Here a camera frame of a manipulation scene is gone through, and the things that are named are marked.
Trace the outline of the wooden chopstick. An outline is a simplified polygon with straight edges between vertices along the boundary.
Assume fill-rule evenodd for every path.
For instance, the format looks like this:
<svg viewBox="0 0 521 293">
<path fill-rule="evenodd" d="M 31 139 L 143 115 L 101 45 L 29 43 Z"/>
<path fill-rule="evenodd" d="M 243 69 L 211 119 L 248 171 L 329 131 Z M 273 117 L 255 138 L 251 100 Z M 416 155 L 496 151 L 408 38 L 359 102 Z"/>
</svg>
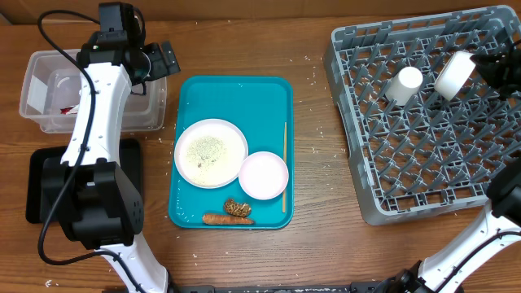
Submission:
<svg viewBox="0 0 521 293">
<path fill-rule="evenodd" d="M 287 122 L 284 123 L 284 133 L 283 133 L 283 173 L 284 179 L 283 183 L 283 191 L 282 191 L 282 213 L 286 213 L 287 211 L 287 183 L 289 181 L 289 171 L 287 168 Z"/>
</svg>

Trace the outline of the grey dishwasher rack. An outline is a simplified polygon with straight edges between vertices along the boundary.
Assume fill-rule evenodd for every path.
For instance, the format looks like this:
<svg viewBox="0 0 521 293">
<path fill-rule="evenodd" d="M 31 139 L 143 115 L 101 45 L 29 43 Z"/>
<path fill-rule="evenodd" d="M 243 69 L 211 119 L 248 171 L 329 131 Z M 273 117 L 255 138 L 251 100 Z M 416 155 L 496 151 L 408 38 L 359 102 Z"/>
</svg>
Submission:
<svg viewBox="0 0 521 293">
<path fill-rule="evenodd" d="M 472 74 L 447 101 L 436 78 L 460 50 L 505 53 L 520 38 L 500 5 L 332 31 L 324 66 L 348 140 L 364 221 L 387 225 L 481 206 L 490 180 L 520 155 L 520 96 Z M 404 106 L 385 94 L 404 67 L 423 74 Z"/>
</svg>

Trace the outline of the black plastic tray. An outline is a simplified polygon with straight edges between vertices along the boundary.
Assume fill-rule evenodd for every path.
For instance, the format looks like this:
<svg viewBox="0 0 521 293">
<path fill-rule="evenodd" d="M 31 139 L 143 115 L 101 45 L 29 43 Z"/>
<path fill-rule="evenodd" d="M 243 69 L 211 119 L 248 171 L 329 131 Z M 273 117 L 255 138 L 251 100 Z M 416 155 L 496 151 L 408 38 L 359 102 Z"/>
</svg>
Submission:
<svg viewBox="0 0 521 293">
<path fill-rule="evenodd" d="M 43 148 L 31 155 L 25 211 L 27 222 L 41 224 L 46 219 L 50 205 L 42 199 L 43 164 L 47 159 L 60 161 L 66 149 L 66 146 Z M 126 138 L 120 141 L 120 166 L 144 198 L 142 148 L 138 140 Z"/>
</svg>

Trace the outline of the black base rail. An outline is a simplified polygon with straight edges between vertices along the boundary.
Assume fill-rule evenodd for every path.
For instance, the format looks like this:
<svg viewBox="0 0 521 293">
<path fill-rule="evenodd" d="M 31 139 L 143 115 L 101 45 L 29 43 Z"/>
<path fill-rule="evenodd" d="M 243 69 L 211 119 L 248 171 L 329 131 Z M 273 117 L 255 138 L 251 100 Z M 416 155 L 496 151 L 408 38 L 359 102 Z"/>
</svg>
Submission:
<svg viewBox="0 0 521 293">
<path fill-rule="evenodd" d="M 383 292 L 385 282 L 352 282 L 334 286 L 255 286 L 255 287 L 214 287 L 177 286 L 168 289 L 172 293 L 371 293 Z"/>
</svg>

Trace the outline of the clear plastic bin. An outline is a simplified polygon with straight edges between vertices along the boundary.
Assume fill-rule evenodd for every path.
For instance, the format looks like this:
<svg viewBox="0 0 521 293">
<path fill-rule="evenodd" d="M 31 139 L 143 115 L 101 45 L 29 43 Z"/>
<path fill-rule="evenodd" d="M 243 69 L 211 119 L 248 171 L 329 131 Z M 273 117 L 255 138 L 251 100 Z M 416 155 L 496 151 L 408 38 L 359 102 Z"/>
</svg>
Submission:
<svg viewBox="0 0 521 293">
<path fill-rule="evenodd" d="M 145 96 L 130 95 L 121 130 L 140 132 L 163 127 L 167 102 L 167 79 L 147 82 Z M 71 133 L 74 114 L 63 114 L 80 102 L 81 73 L 56 50 L 34 52 L 24 76 L 20 115 L 35 121 L 44 133 Z"/>
</svg>

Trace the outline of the white cup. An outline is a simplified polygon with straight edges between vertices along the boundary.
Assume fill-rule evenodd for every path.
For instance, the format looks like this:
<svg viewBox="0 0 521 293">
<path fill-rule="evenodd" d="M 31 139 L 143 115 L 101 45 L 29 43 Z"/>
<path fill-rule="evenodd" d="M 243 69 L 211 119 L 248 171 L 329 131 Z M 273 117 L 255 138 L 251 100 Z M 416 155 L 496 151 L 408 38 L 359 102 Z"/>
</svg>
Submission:
<svg viewBox="0 0 521 293">
<path fill-rule="evenodd" d="M 423 74 L 416 67 L 402 68 L 392 79 L 386 91 L 386 98 L 397 106 L 404 106 L 419 91 Z"/>
</svg>

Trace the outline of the teal plastic tray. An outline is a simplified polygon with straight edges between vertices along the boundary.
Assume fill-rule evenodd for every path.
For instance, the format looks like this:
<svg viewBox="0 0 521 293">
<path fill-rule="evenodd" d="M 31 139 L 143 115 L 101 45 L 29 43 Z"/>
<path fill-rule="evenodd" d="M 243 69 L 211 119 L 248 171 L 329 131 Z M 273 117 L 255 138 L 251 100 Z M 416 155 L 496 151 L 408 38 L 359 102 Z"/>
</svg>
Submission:
<svg viewBox="0 0 521 293">
<path fill-rule="evenodd" d="M 224 213 L 233 199 L 247 203 L 251 230 L 279 230 L 294 214 L 295 155 L 293 90 L 281 77 L 194 76 L 180 90 L 176 135 L 192 124 L 217 118 L 237 126 L 249 153 L 269 151 L 285 158 L 289 181 L 285 194 L 259 200 L 247 195 L 238 180 L 223 187 L 204 189 L 190 184 L 173 168 L 169 191 L 169 217 L 182 228 L 205 229 L 206 214 Z"/>
</svg>

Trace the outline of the orange carrot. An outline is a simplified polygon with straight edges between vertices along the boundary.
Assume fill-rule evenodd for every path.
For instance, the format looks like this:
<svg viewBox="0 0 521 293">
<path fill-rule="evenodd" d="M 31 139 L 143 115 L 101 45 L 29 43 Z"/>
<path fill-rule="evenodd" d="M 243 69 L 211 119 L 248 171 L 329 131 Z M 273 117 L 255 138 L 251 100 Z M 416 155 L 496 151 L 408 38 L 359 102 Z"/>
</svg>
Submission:
<svg viewBox="0 0 521 293">
<path fill-rule="evenodd" d="M 254 221 L 247 217 L 207 213 L 203 215 L 206 225 L 253 225 Z"/>
</svg>

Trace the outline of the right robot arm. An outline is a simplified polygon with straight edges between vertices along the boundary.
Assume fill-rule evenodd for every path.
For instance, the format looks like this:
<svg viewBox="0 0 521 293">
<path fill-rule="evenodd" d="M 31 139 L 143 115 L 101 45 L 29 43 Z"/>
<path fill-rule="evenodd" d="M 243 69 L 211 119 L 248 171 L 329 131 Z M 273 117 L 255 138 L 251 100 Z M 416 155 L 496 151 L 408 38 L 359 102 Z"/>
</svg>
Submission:
<svg viewBox="0 0 521 293">
<path fill-rule="evenodd" d="M 520 41 L 505 53 L 453 54 L 434 89 L 450 100 L 477 72 L 506 100 L 520 91 Z M 490 182 L 484 208 L 451 243 L 412 268 L 379 283 L 374 292 L 461 292 L 462 283 L 502 249 L 520 240 L 520 159 L 506 165 Z"/>
</svg>

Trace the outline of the large white plate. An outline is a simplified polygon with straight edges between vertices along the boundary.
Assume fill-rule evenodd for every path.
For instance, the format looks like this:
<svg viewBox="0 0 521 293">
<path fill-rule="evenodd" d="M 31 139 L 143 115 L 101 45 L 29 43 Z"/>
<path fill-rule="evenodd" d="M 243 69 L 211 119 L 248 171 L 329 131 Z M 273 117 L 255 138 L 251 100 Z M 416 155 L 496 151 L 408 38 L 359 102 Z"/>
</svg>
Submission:
<svg viewBox="0 0 521 293">
<path fill-rule="evenodd" d="M 247 140 L 234 124 L 205 119 L 185 129 L 174 147 L 174 163 L 193 186 L 216 189 L 230 184 L 248 156 Z"/>
</svg>

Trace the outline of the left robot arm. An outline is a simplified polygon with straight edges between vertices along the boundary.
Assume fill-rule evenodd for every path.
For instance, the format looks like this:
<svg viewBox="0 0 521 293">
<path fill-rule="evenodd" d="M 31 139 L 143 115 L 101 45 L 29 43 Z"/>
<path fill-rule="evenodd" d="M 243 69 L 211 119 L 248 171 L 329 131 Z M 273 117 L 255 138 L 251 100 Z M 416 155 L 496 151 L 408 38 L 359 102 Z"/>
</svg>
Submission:
<svg viewBox="0 0 521 293">
<path fill-rule="evenodd" d="M 174 292 L 170 272 L 144 238 L 143 200 L 120 166 L 125 104 L 136 85 L 178 73 L 169 42 L 146 43 L 142 12 L 124 2 L 99 5 L 94 32 L 72 64 L 81 90 L 70 143 L 60 160 L 44 164 L 42 193 L 49 220 L 103 257 L 130 292 Z"/>
</svg>

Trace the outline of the red snack wrapper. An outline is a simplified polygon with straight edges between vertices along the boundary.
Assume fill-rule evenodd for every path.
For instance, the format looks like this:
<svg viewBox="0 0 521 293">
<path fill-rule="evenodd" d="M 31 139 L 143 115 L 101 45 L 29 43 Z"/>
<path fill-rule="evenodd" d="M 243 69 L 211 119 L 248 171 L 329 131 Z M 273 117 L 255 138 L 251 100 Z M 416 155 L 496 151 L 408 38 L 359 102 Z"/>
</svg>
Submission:
<svg viewBox="0 0 521 293">
<path fill-rule="evenodd" d="M 62 115 L 73 115 L 73 114 L 77 114 L 78 110 L 79 110 L 79 106 L 76 105 L 76 106 L 72 106 L 72 107 L 61 108 L 60 113 Z"/>
</svg>

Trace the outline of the small pink plate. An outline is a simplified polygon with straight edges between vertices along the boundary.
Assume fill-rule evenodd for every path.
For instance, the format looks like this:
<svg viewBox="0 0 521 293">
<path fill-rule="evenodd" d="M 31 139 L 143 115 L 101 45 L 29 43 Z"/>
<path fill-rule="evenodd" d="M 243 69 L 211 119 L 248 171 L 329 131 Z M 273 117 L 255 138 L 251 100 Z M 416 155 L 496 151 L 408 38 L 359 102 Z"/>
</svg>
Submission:
<svg viewBox="0 0 521 293">
<path fill-rule="evenodd" d="M 270 200 L 283 191 L 283 159 L 268 151 L 249 155 L 239 169 L 239 185 L 250 197 Z"/>
</svg>

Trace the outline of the pale green bowl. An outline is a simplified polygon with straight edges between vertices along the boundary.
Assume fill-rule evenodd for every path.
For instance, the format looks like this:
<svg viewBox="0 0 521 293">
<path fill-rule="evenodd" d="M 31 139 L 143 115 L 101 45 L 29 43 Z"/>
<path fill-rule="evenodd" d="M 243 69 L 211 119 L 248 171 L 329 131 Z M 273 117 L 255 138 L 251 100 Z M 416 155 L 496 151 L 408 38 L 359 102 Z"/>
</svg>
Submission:
<svg viewBox="0 0 521 293">
<path fill-rule="evenodd" d="M 434 89 L 447 101 L 453 99 L 475 69 L 472 53 L 455 52 L 436 78 Z"/>
</svg>

